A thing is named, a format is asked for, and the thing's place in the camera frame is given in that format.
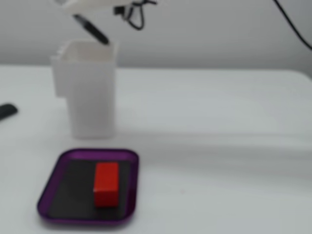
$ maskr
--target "white cup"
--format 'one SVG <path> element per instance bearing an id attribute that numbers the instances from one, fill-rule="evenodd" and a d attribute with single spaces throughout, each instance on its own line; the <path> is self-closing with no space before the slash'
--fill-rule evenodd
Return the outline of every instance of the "white cup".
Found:
<path id="1" fill-rule="evenodd" d="M 75 40 L 51 59 L 58 97 L 66 98 L 76 138 L 115 134 L 115 71 L 117 46 Z"/>

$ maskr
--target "black marker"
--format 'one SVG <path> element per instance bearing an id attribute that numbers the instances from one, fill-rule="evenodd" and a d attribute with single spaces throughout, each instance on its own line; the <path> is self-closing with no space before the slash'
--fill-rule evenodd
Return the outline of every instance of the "black marker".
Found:
<path id="1" fill-rule="evenodd" d="M 109 45 L 108 38 L 102 34 L 89 20 L 82 15 L 74 15 L 75 20 L 82 25 L 82 27 L 94 36 L 99 42 L 104 45 Z"/>

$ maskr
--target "black cable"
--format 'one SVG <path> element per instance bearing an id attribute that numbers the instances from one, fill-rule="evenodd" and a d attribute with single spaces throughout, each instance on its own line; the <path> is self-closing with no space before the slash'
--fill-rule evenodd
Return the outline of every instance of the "black cable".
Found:
<path id="1" fill-rule="evenodd" d="M 151 1 L 151 0 L 143 0 L 142 2 L 138 3 L 138 2 L 133 2 L 132 3 L 132 7 L 130 9 L 130 12 L 129 12 L 129 16 L 128 16 L 128 23 L 130 24 L 131 27 L 133 27 L 134 29 L 138 30 L 138 31 L 141 31 L 144 29 L 145 27 L 145 16 L 144 16 L 144 10 L 143 10 L 143 6 L 146 5 L 146 4 L 153 4 L 153 5 L 157 5 L 157 2 L 156 1 Z M 134 24 L 132 21 L 131 21 L 131 17 L 133 15 L 133 12 L 134 12 L 134 8 L 135 7 L 138 7 L 140 9 L 140 18 L 141 18 L 141 25 L 138 26 L 136 24 Z"/>
<path id="2" fill-rule="evenodd" d="M 292 30 L 295 32 L 295 34 L 297 35 L 297 37 L 302 41 L 302 43 L 308 47 L 310 50 L 312 50 L 312 45 L 310 45 L 308 43 L 307 40 L 305 40 L 305 38 L 301 35 L 301 33 L 299 32 L 299 30 L 296 28 L 296 26 L 294 25 L 294 23 L 292 22 L 292 20 L 290 19 L 290 17 L 288 16 L 288 14 L 286 13 L 285 9 L 283 8 L 283 6 L 279 3 L 278 0 L 273 0 L 275 2 L 275 4 L 277 5 L 278 9 L 280 10 L 280 12 L 282 13 L 282 15 L 285 17 L 287 23 L 290 25 L 290 27 L 292 28 Z"/>

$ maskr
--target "white tabletop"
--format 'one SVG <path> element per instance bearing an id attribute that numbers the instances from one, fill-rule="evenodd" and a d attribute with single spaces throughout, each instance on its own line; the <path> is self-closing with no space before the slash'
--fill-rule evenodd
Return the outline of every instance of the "white tabletop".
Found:
<path id="1" fill-rule="evenodd" d="M 289 71 L 120 69 L 117 136 L 75 140 L 48 67 L 0 67 L 0 233 L 310 234 L 312 83 Z M 135 217 L 117 229 L 49 225 L 36 203 L 75 147 L 139 153 Z"/>

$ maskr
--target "red block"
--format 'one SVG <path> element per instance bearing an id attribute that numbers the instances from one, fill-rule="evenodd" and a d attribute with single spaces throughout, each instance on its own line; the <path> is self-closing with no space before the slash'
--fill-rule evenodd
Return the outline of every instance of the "red block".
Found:
<path id="1" fill-rule="evenodd" d="M 119 203 L 119 164 L 98 163 L 94 180 L 94 205 L 97 208 L 117 207 Z"/>

